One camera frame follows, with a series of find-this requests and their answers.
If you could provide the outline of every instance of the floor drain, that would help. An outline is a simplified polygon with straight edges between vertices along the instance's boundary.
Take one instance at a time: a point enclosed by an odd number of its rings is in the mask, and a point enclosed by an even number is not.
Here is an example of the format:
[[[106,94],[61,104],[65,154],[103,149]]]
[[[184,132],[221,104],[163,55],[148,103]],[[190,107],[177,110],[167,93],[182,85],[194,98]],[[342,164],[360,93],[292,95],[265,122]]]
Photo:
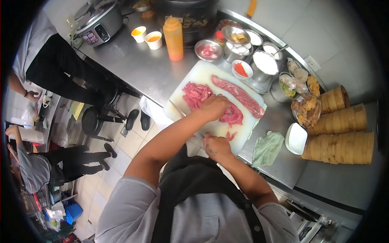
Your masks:
[[[126,129],[126,127],[124,126],[122,131],[120,132],[120,134],[122,134],[124,137],[127,137],[127,134],[128,134],[128,130]]]

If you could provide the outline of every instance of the bamboo steamer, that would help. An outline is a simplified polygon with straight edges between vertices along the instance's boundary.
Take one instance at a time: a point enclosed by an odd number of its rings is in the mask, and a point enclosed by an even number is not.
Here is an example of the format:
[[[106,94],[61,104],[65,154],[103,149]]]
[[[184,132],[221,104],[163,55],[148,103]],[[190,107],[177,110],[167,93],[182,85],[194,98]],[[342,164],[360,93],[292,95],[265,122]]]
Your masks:
[[[350,107],[350,99],[343,86],[320,95],[321,115]]]
[[[309,136],[363,131],[367,127],[366,109],[363,104],[326,114],[309,128]]]
[[[301,157],[331,164],[370,164],[373,149],[373,132],[354,131],[311,137]]]

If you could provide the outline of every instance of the green cloth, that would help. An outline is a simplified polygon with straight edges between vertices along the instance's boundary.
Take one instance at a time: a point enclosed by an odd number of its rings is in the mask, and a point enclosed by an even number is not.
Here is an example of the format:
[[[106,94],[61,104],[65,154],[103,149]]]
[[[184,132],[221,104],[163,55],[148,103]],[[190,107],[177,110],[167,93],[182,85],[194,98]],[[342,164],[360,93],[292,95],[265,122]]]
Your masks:
[[[285,138],[278,132],[268,131],[266,137],[258,137],[252,153],[252,166],[272,165]]]

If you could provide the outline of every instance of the spoon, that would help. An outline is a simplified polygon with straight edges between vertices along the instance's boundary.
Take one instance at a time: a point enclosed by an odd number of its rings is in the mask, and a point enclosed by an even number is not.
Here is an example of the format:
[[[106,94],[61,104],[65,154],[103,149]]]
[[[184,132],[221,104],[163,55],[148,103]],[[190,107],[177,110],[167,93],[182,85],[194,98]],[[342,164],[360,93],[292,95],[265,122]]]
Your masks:
[[[282,50],[285,50],[285,49],[288,48],[288,47],[289,47],[289,46],[286,45],[286,46],[284,46],[283,48],[279,49],[277,52],[271,53],[271,55],[274,57],[277,53],[279,53],[279,52],[282,51]]]

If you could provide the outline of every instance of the hand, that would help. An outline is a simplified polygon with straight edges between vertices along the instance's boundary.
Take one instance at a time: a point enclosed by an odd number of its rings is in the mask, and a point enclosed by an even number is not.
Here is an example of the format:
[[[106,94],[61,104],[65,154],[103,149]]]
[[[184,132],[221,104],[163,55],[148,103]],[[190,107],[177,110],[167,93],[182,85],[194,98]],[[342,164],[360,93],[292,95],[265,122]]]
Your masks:
[[[225,109],[230,106],[231,102],[222,94],[213,94],[204,101],[199,110],[202,112],[202,116],[207,122],[210,122],[220,119],[223,116]]]
[[[28,91],[28,92],[27,92],[26,98],[29,99],[29,100],[31,100],[32,102],[35,102],[35,101],[38,101],[38,100],[39,100],[39,98],[40,98],[41,95],[42,95],[42,93],[39,94],[38,92]]]
[[[7,143],[7,147],[8,147],[8,150],[9,152],[12,154],[12,156],[17,159],[18,158],[18,154],[15,152],[15,150],[12,148],[11,144]]]
[[[16,129],[18,129],[17,125],[11,125],[5,130],[5,135],[9,136],[11,133],[15,134]]]
[[[231,152],[230,143],[224,137],[212,136],[212,134],[207,132],[205,134],[205,138],[203,139],[203,143],[205,152],[212,160],[218,163],[228,157],[235,157]]]

